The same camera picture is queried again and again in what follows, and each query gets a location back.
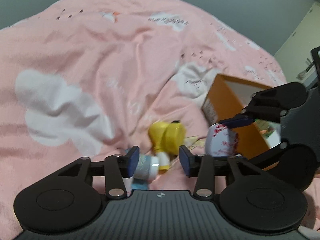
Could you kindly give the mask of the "red white mint tin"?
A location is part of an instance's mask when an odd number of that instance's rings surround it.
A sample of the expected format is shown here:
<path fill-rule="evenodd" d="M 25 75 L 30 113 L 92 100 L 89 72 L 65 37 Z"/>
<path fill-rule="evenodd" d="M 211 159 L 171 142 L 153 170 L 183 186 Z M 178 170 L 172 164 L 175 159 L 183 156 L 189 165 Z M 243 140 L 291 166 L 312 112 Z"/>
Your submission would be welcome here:
<path fill-rule="evenodd" d="M 205 142 L 205 153 L 213 157 L 235 155 L 239 135 L 223 124 L 210 126 Z"/>

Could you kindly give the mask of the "small white cream jar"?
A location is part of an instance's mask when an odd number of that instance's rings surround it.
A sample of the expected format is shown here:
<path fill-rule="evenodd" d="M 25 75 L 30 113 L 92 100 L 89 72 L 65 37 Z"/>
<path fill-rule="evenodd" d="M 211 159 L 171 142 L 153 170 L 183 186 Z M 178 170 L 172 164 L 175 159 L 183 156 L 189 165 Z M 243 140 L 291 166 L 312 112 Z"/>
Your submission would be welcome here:
<path fill-rule="evenodd" d="M 123 178 L 127 193 L 132 190 L 148 190 L 159 171 L 159 159 L 153 155 L 139 155 L 139 162 L 131 178 Z"/>

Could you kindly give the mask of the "yellow bulb-cap bottle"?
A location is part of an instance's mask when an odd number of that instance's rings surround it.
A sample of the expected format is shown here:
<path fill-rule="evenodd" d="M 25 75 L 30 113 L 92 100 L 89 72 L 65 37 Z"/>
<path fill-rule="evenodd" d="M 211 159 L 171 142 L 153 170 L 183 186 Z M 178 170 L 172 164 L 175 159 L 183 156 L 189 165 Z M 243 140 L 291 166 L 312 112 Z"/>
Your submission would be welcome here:
<path fill-rule="evenodd" d="M 159 174 L 164 174 L 171 167 L 170 155 L 166 152 L 156 153 L 159 160 Z"/>

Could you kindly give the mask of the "cream door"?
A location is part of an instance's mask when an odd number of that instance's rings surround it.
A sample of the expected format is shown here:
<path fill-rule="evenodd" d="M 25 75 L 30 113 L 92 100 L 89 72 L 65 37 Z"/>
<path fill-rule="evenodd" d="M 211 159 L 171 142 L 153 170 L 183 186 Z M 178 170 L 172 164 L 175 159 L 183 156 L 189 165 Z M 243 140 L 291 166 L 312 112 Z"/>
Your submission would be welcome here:
<path fill-rule="evenodd" d="M 298 27 L 275 53 L 288 82 L 298 81 L 298 75 L 312 62 L 310 51 L 319 46 L 319 3 L 315 2 Z"/>

